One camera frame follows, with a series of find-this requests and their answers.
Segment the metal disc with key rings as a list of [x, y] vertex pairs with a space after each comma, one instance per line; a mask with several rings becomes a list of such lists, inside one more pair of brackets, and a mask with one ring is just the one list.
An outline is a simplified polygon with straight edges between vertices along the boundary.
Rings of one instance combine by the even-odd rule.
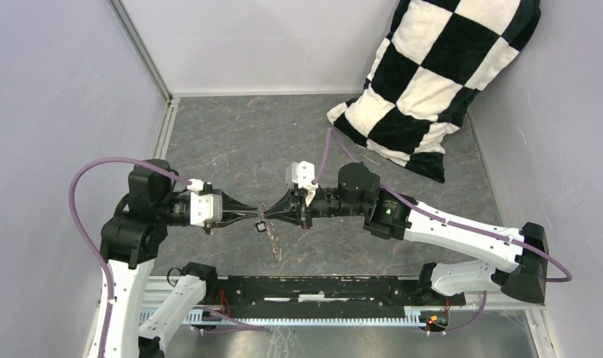
[[266, 237], [268, 239], [268, 243], [269, 243], [274, 261], [276, 263], [279, 263], [283, 258], [283, 254], [282, 254], [282, 247], [279, 243], [279, 237], [278, 237], [277, 233], [275, 232], [274, 224], [271, 222], [268, 222], [266, 220], [266, 217], [265, 217], [266, 205], [263, 201], [257, 201], [257, 209], [259, 212], [260, 226], [263, 227], [263, 229], [264, 229], [263, 233], [266, 234]]

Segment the key with black tag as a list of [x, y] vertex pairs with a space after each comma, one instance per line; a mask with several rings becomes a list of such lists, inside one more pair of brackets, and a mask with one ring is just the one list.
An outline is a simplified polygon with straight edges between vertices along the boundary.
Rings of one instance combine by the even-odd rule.
[[263, 233], [267, 231], [267, 225], [266, 222], [257, 222], [255, 224], [255, 228], [257, 230], [258, 233]]

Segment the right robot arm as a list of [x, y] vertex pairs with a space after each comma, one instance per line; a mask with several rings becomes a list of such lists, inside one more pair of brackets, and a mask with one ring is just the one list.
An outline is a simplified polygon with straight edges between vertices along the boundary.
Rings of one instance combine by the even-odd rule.
[[530, 304], [546, 299], [549, 247], [543, 226], [500, 227], [439, 212], [422, 201], [397, 198], [363, 163], [338, 172], [337, 186], [313, 183], [314, 166], [292, 163], [289, 191], [264, 214], [308, 229], [313, 219], [362, 216], [363, 229], [381, 239], [436, 245], [472, 257], [422, 267], [416, 295], [425, 304], [464, 292], [499, 290]]

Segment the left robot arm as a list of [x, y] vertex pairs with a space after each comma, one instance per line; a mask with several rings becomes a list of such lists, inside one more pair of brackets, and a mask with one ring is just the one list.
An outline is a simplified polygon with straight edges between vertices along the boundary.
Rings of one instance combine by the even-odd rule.
[[230, 305], [213, 266], [188, 263], [179, 270], [173, 290], [145, 323], [140, 322], [146, 284], [171, 226], [193, 226], [206, 233], [243, 219], [257, 209], [214, 189], [210, 183], [182, 181], [161, 159], [134, 160], [128, 192], [101, 229], [101, 241], [91, 245], [102, 271], [102, 290], [91, 357], [164, 357], [184, 319], [198, 304], [216, 299], [225, 318]]

